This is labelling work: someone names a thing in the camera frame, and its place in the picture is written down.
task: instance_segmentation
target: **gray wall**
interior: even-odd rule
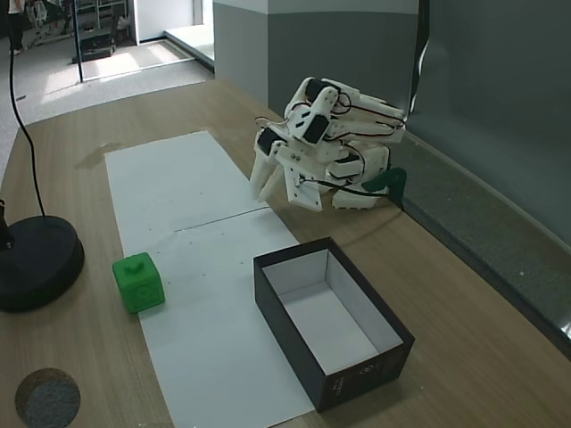
[[[268,105],[268,15],[214,4],[216,77]]]
[[[139,41],[162,37],[165,29],[178,29],[192,24],[191,0],[137,0]]]
[[[410,104],[417,16],[381,12],[269,16],[269,107],[283,114],[308,76],[331,78],[405,111]]]
[[[418,0],[217,0],[216,74],[279,114],[308,76],[408,109],[417,9]]]
[[[571,244],[571,2],[431,2],[410,129]]]

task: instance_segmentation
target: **person's leg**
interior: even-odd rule
[[[10,48],[14,51],[22,49],[21,40],[24,36],[23,22],[19,13],[8,13],[8,31],[10,31]]]
[[[16,16],[16,23],[14,25],[16,30],[14,31],[14,33],[16,40],[14,41],[14,44],[15,48],[20,51],[24,48],[23,44],[21,43],[21,41],[24,38],[24,18],[19,13],[15,13],[15,16]]]

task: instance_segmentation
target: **person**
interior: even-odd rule
[[[9,0],[8,5],[8,31],[10,31],[10,49],[14,51],[14,55],[21,54],[24,49],[21,43],[24,38],[24,5],[26,0]]]

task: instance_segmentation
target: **wooden table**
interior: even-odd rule
[[[81,428],[173,426],[138,317],[112,277],[122,258],[103,155],[208,130],[249,174],[256,116],[275,115],[219,82],[140,95],[29,127],[49,213],[74,224],[87,260],[65,295],[25,315],[0,314],[0,426],[23,426],[14,393],[45,367],[81,389]],[[37,215],[21,132],[2,186],[9,222]],[[417,337],[401,378],[285,428],[568,427],[571,363],[454,254],[391,205],[313,213],[270,205],[300,242],[331,235]]]

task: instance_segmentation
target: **black cable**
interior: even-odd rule
[[[388,196],[386,194],[359,192],[358,190],[352,190],[352,189],[347,188],[347,185],[336,185],[334,183],[329,183],[328,181],[323,181],[323,180],[302,180],[300,184],[303,184],[303,183],[317,183],[318,185],[324,185],[325,187],[329,187],[331,189],[339,190],[341,192],[356,194],[358,196],[367,196],[370,198],[383,198],[383,197]]]
[[[34,187],[36,189],[37,204],[39,205],[39,210],[42,212],[42,216],[46,216],[46,211],[44,210],[44,203],[42,202],[42,196],[39,192],[39,185],[37,184],[37,173],[36,173],[36,149],[34,147],[34,142],[32,141],[29,132],[22,122],[20,113],[18,112],[18,105],[16,104],[16,95],[14,94],[14,36],[12,34],[12,28],[10,27],[10,22],[8,20],[8,12],[5,13],[6,26],[8,28],[8,38],[10,39],[10,100],[12,101],[12,109],[14,111],[14,116],[18,120],[18,124],[29,143],[29,150],[31,152],[32,160],[32,176],[34,177]]]

